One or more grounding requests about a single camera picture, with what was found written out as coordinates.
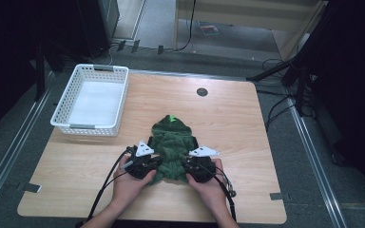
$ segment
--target gray carpet floor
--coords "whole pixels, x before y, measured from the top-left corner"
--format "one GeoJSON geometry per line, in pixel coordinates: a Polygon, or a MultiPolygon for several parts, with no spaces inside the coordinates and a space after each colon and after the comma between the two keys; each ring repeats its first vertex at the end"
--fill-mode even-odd
{"type": "MultiPolygon", "coordinates": [[[[112,65],[151,71],[216,75],[221,76],[224,80],[244,80],[247,76],[255,76],[263,72],[262,62],[192,53],[166,52],[158,55],[156,49],[147,48],[141,48],[138,52],[131,53],[130,47],[125,47],[119,52],[114,50],[112,55],[112,65]]],[[[23,192],[16,190],[16,186],[19,182],[28,182],[32,176],[53,129],[49,120],[55,109],[54,104],[58,103],[75,66],[75,63],[69,59],[65,58],[65,61],[66,68],[63,72],[54,73],[56,79],[47,103],[0,190],[0,227],[73,227],[80,220],[79,218],[23,218],[17,214],[17,206],[23,192]]],[[[111,60],[104,53],[93,61],[106,65],[111,60]]],[[[284,88],[279,83],[279,77],[279,75],[271,76],[256,83],[257,89],[283,93],[284,88]]],[[[0,161],[33,105],[34,94],[35,87],[32,87],[1,121],[0,161]]],[[[264,120],[267,119],[272,106],[282,98],[282,95],[259,92],[259,102],[264,120]]],[[[287,103],[280,104],[274,113],[287,106],[287,103]]],[[[331,162],[326,142],[318,130],[317,120],[313,118],[305,118],[304,120],[309,126],[312,138],[316,141],[318,155],[336,192],[348,226],[365,227],[365,178],[353,167],[334,165],[331,162]]],[[[268,140],[271,145],[280,189],[284,196],[287,221],[282,225],[241,224],[240,227],[333,227],[290,112],[281,114],[271,123],[268,140]]],[[[164,223],[151,223],[151,225],[153,225],[152,227],[165,226],[164,223]]],[[[166,225],[178,227],[179,224],[167,223],[166,225]]],[[[135,227],[135,225],[128,223],[126,227],[135,227]]]]}

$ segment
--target white plastic basket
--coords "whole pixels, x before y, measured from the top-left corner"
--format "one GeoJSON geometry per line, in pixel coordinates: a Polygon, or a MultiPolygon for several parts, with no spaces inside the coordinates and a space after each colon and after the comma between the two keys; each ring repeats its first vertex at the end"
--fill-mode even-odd
{"type": "Polygon", "coordinates": [[[50,122],[64,134],[116,136],[127,89],[127,67],[78,65],[50,122]]]}

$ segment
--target wooden desk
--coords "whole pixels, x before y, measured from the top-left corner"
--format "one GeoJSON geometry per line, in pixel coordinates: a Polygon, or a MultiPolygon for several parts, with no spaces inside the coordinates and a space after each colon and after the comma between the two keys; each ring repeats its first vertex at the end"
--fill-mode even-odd
{"type": "MultiPolygon", "coordinates": [[[[224,170],[238,195],[238,222],[283,223],[279,183],[255,86],[188,77],[130,74],[117,137],[64,135],[54,129],[30,180],[39,193],[26,192],[18,213],[28,217],[86,218],[111,166],[128,145],[147,141],[151,127],[167,114],[190,126],[200,145],[221,152],[224,170]],[[197,95],[204,87],[208,95],[197,95]]],[[[108,186],[100,212],[111,199],[108,186]]],[[[213,221],[196,192],[183,182],[147,186],[120,219],[213,221]]]]}
{"type": "MultiPolygon", "coordinates": [[[[282,60],[290,58],[304,34],[319,20],[321,0],[197,0],[194,21],[272,30],[282,60]]],[[[174,48],[179,19],[191,20],[194,0],[176,1],[174,48]]]]}

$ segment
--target person's right hand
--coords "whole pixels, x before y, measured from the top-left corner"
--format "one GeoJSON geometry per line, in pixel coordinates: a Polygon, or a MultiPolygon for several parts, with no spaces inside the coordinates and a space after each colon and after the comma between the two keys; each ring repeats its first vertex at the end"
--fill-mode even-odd
{"type": "MultiPolygon", "coordinates": [[[[226,184],[224,177],[221,173],[221,170],[223,170],[221,160],[215,159],[212,160],[212,162],[214,162],[217,167],[216,175],[218,179],[226,184]]],[[[220,228],[239,227],[238,224],[231,217],[226,205],[226,196],[221,190],[220,184],[215,179],[212,179],[205,183],[201,183],[196,182],[190,174],[186,174],[186,178],[188,179],[189,185],[191,185],[200,194],[201,200],[212,213],[220,228]]]]}

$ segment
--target green towel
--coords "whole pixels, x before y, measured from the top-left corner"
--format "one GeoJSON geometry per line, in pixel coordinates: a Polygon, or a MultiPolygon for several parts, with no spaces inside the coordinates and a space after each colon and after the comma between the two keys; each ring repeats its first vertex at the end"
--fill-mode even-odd
{"type": "Polygon", "coordinates": [[[167,115],[152,126],[152,133],[150,147],[163,157],[163,163],[150,184],[163,178],[187,182],[182,161],[195,149],[191,128],[175,116],[167,115]]]}

